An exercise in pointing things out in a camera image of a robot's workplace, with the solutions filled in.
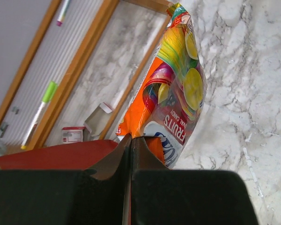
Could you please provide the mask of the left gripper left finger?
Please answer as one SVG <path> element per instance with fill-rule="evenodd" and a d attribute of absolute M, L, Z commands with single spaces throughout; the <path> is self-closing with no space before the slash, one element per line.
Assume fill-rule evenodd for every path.
<path fill-rule="evenodd" d="M 127 225 L 131 137 L 85 170 L 0 170 L 0 225 Z"/>

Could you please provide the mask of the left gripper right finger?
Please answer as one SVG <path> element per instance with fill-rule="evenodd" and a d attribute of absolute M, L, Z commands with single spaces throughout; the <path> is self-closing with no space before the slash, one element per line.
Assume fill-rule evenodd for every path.
<path fill-rule="evenodd" d="M 131 145 L 133 225 L 256 225 L 241 177 L 225 170 L 170 170 L 144 138 Z"/>

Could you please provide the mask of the Fox's fruits candy bag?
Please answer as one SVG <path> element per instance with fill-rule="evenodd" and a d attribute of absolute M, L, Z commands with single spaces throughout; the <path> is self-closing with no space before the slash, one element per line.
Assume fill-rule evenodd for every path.
<path fill-rule="evenodd" d="M 167 13 L 155 57 L 116 134 L 146 137 L 152 153 L 173 168 L 198 123 L 207 84 L 189 12 L 176 3 Z"/>

